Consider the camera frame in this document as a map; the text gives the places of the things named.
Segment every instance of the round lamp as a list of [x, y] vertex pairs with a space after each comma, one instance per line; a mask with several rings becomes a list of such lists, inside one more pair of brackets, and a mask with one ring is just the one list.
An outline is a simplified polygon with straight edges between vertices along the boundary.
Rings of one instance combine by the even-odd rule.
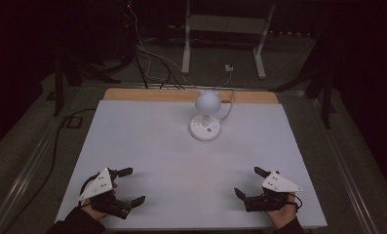
[[195, 102], [196, 109], [201, 113], [190, 122], [190, 133], [198, 140], [213, 140], [220, 133], [220, 123], [212, 116], [219, 111], [220, 95], [216, 91], [202, 91]]

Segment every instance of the person's arm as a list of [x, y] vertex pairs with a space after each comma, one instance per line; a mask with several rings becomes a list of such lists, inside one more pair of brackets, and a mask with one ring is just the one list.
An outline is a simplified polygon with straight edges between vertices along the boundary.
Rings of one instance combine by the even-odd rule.
[[88, 233], [100, 234], [105, 231], [99, 220], [105, 214], [91, 209], [91, 205], [74, 208], [64, 221], [57, 221], [47, 234]]
[[285, 204], [280, 210], [266, 212], [275, 226], [275, 234], [303, 234], [302, 227], [296, 217], [294, 195], [288, 195], [289, 204]]

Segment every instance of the white tabletop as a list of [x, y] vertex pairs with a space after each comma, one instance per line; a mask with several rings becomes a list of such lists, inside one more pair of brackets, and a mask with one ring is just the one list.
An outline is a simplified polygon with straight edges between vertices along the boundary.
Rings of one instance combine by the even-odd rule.
[[[229, 104], [216, 114], [222, 117]], [[88, 177], [104, 168], [134, 168], [116, 178], [116, 197], [146, 196], [127, 219], [108, 216], [113, 230], [248, 229], [272, 226], [265, 213], [247, 213], [234, 191], [262, 193], [254, 167], [303, 187], [298, 219], [303, 227], [326, 226], [316, 192], [281, 104], [236, 103], [213, 141], [190, 135], [197, 114], [192, 102], [102, 100], [60, 206], [57, 220], [77, 205]]]

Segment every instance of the robotic hand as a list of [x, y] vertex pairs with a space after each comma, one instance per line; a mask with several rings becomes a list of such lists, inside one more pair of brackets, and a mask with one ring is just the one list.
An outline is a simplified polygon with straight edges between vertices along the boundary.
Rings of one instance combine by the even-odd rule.
[[132, 168], [126, 168], [120, 171], [106, 168], [101, 173], [89, 177], [81, 188], [78, 205], [81, 206], [82, 201], [90, 199], [91, 206], [94, 210], [126, 219], [133, 208], [144, 203], [145, 196], [138, 197], [130, 203], [119, 201], [114, 195], [112, 182], [117, 176], [128, 176], [132, 173]]
[[271, 212], [280, 210], [287, 204], [288, 195], [291, 192], [303, 191], [303, 189], [279, 175], [279, 173], [268, 173], [261, 168], [255, 167], [254, 172], [265, 180], [262, 183], [263, 193], [260, 196], [247, 197], [238, 188], [235, 188], [236, 196], [244, 201], [247, 212]]

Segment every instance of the human hand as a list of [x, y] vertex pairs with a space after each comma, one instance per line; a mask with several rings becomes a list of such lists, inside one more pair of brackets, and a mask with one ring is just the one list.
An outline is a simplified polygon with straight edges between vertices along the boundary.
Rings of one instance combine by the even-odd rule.
[[[294, 203], [294, 193], [288, 195], [288, 203]], [[285, 204], [280, 210], [266, 212], [273, 225], [278, 230], [296, 218], [296, 206]]]
[[[116, 188], [116, 187], [118, 187], [117, 183], [113, 182], [113, 188]], [[89, 214], [95, 220], [100, 220], [107, 216], [106, 213], [101, 213], [96, 210], [93, 210], [93, 207], [91, 206], [91, 203], [90, 203], [90, 199], [87, 199], [84, 202], [84, 205], [81, 206], [81, 210]]]

